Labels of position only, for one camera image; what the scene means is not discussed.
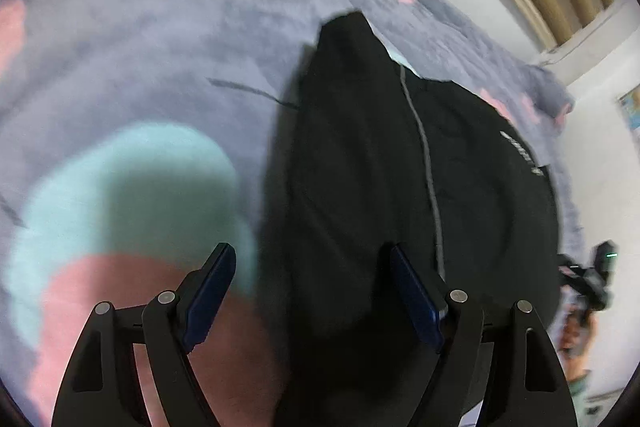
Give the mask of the person's right hand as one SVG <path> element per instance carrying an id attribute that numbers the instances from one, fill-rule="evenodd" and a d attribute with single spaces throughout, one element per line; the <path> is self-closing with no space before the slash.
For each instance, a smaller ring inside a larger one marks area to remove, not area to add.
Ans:
<path id="1" fill-rule="evenodd" d="M 588 359 L 598 332 L 597 314 L 591 313 L 587 325 L 580 325 L 574 315 L 566 318 L 560 337 L 560 355 L 564 374 L 574 383 L 588 372 Z"/>

